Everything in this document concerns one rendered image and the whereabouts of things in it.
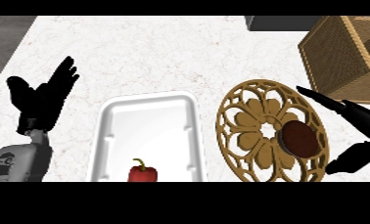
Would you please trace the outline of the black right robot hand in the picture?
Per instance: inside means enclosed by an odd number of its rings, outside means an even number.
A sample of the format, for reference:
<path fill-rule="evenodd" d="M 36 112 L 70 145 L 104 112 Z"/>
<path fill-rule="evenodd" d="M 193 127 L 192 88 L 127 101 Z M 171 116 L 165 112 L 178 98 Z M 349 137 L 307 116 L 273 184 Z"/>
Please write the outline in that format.
<path fill-rule="evenodd" d="M 328 110 L 334 111 L 368 138 L 362 143 L 355 143 L 325 167 L 326 174 L 353 173 L 370 163 L 370 110 L 349 100 L 338 103 L 325 95 L 300 86 L 295 87 L 295 90 Z"/>

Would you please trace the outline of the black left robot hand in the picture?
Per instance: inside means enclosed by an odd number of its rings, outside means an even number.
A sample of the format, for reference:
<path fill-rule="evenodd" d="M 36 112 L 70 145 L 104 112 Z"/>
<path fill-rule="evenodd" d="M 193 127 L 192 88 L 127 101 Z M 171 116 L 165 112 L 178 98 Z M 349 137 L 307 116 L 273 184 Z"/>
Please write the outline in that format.
<path fill-rule="evenodd" d="M 10 76 L 7 78 L 10 101 L 20 111 L 16 130 L 20 135 L 26 135 L 35 129 L 42 132 L 51 130 L 78 78 L 70 57 L 64 58 L 48 81 L 41 83 L 35 89 L 29 87 L 20 77 Z"/>

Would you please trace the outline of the brown chocolate cupcake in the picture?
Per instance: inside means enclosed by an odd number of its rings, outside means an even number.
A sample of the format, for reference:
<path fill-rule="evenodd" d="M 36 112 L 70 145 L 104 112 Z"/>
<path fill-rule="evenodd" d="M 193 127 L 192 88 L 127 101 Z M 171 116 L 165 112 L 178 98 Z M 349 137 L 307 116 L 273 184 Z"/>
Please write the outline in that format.
<path fill-rule="evenodd" d="M 288 121 L 276 132 L 281 149 L 292 156 L 307 158 L 319 152 L 313 130 L 298 120 Z"/>

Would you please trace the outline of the brown wicker basket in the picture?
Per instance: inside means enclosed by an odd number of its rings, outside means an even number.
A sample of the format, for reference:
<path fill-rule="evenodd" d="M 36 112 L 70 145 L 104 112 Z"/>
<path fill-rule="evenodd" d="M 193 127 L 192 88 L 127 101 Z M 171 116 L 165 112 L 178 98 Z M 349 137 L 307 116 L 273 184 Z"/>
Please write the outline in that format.
<path fill-rule="evenodd" d="M 310 89 L 370 104 L 370 16 L 322 16 L 297 49 Z"/>

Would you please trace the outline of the round tan openwork placemat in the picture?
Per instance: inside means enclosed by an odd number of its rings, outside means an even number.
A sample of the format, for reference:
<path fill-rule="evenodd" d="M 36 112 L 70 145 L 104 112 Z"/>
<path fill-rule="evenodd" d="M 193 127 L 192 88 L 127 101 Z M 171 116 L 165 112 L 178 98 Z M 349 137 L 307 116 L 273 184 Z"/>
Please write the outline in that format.
<path fill-rule="evenodd" d="M 279 147 L 278 132 L 291 120 L 313 130 L 318 153 L 312 157 L 295 157 Z M 329 157 L 325 128 L 309 103 L 278 82 L 248 80 L 227 91 L 215 113 L 215 140 L 241 181 L 322 180 Z"/>

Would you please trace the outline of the white rectangular tray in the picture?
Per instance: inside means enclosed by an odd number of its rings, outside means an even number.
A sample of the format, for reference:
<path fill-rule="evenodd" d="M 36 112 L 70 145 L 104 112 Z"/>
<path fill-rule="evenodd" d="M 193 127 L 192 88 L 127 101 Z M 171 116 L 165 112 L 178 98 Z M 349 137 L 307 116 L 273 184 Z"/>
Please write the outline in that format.
<path fill-rule="evenodd" d="M 159 182 L 207 180 L 196 100 L 186 91 L 115 97 L 100 107 L 87 180 L 124 182 L 140 164 Z"/>

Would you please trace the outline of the red bell pepper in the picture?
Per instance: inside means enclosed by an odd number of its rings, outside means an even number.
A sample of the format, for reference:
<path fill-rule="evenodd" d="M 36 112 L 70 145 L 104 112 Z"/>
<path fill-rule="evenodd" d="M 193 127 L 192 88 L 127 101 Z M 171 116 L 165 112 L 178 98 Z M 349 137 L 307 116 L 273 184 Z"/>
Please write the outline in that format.
<path fill-rule="evenodd" d="M 128 172 L 128 182 L 155 182 L 156 181 L 156 171 L 152 167 L 146 167 L 143 161 L 136 158 L 137 166 L 130 168 Z"/>

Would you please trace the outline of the dark grey appliance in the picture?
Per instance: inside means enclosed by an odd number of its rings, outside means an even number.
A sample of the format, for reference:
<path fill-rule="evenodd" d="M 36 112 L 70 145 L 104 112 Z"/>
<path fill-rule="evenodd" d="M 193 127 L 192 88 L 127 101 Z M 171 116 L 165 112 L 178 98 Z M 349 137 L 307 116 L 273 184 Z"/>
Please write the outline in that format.
<path fill-rule="evenodd" d="M 249 31 L 309 31 L 319 16 L 245 16 Z"/>

